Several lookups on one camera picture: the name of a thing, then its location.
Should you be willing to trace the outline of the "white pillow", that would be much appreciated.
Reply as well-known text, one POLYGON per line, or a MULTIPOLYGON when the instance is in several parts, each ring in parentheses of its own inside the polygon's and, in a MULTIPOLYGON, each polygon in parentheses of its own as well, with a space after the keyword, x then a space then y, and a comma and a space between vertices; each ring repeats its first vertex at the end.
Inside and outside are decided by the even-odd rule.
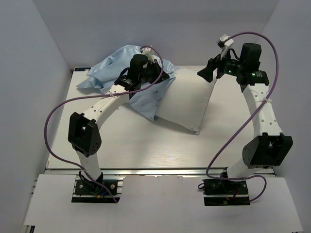
POLYGON ((174 72, 175 80, 170 84, 156 112, 158 118, 178 124, 196 135, 217 82, 217 71, 212 82, 197 75, 197 71, 180 68, 174 72))

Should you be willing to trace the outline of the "left blue table label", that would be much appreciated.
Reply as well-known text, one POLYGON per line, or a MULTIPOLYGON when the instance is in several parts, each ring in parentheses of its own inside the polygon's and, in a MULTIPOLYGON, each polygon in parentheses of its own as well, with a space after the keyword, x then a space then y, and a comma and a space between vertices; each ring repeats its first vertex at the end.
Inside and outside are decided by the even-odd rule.
POLYGON ((75 72, 85 72, 85 71, 89 71, 90 68, 89 67, 76 67, 74 69, 75 72))

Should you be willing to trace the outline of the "aluminium front rail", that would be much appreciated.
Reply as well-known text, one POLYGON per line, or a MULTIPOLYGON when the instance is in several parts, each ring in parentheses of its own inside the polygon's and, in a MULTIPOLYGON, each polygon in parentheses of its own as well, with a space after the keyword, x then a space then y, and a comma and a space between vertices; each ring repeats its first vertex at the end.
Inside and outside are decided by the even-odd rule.
MULTIPOLYGON (((101 169, 104 177, 120 176, 125 177, 129 175, 139 176, 162 176, 162 175, 179 175, 179 176, 192 176, 192 177, 205 177, 205 168, 104 168, 101 169)), ((79 169, 77 168, 48 168, 45 169, 45 175, 78 175, 79 169)))

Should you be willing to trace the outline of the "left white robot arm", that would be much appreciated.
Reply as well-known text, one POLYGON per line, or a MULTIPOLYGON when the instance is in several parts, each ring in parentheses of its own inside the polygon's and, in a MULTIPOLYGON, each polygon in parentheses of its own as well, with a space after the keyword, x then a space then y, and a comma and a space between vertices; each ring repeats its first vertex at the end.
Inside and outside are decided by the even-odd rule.
POLYGON ((103 189, 103 174, 97 156, 102 144, 101 126, 121 105, 140 93, 144 84, 152 88, 168 78, 163 59, 157 60, 150 54, 135 54, 129 67, 121 71, 110 87, 107 97, 101 98, 84 112, 74 112, 70 116, 68 141, 82 166, 79 177, 91 193, 98 194, 103 189))

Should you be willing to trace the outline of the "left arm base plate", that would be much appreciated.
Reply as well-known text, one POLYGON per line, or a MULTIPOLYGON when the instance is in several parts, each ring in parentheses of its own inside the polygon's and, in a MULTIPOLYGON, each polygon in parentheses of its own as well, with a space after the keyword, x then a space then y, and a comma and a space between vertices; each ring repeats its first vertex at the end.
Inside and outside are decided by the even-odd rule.
POLYGON ((103 187, 92 187, 81 179, 77 179, 74 185, 74 190, 71 198, 72 203, 112 203, 119 202, 122 193, 121 180, 103 180, 103 184, 114 196, 115 202, 106 189, 103 187))

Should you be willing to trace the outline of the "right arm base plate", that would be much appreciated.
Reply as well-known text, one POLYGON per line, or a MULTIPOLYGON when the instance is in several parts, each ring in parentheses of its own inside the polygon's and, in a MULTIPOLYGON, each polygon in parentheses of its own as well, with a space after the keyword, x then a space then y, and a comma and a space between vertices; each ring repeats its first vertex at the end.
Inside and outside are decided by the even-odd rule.
POLYGON ((250 205, 245 180, 203 179, 198 189, 204 194, 205 206, 247 206, 250 205))

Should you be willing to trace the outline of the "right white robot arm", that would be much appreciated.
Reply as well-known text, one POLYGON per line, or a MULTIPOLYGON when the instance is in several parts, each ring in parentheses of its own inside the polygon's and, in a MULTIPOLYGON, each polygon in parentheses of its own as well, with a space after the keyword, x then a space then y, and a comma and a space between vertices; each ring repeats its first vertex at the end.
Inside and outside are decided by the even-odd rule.
POLYGON ((242 149, 242 158, 218 177, 220 189, 229 194, 237 188, 237 181, 250 179, 262 169, 281 165, 293 139, 284 134, 274 114, 268 75, 259 69, 261 46, 245 43, 240 56, 230 54, 232 48, 224 42, 219 46, 221 53, 209 59, 207 66, 197 74, 209 83, 225 74, 236 77, 250 112, 246 123, 253 124, 254 132, 253 139, 242 149))

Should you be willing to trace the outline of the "light blue pillowcase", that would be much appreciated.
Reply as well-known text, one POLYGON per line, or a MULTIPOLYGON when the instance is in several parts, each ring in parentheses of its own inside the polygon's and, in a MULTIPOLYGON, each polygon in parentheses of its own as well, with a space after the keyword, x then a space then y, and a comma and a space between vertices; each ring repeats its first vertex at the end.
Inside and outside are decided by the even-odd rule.
MULTIPOLYGON (((92 67, 87 73, 88 78, 76 87, 79 89, 96 88, 103 94, 106 94, 121 71, 129 67, 132 57, 139 53, 140 46, 136 45, 125 45, 117 49, 103 61, 92 67)), ((169 78, 145 91, 136 93, 128 102, 135 111, 151 121, 156 120, 157 109, 160 107, 166 91, 175 80, 174 72, 178 70, 169 60, 164 59, 163 63, 164 72, 169 75, 169 78)))

